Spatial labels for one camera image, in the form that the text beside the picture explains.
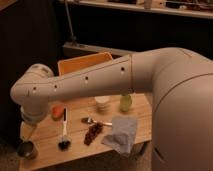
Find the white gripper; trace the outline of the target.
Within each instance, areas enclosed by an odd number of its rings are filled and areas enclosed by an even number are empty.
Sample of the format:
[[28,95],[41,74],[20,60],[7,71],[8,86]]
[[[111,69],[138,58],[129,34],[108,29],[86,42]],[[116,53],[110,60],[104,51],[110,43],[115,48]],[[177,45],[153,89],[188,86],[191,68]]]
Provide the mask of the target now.
[[21,116],[25,123],[29,124],[24,127],[24,141],[28,141],[36,130],[36,126],[41,122],[47,115],[47,106],[22,106],[20,108]]

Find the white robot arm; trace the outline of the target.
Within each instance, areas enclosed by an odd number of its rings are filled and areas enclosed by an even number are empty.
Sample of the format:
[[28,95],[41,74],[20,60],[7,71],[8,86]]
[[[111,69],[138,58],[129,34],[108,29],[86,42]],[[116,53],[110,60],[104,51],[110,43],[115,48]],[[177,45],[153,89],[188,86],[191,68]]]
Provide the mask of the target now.
[[152,98],[152,171],[213,171],[213,60],[197,52],[148,50],[61,76],[34,64],[10,90],[29,124],[55,101],[124,95]]

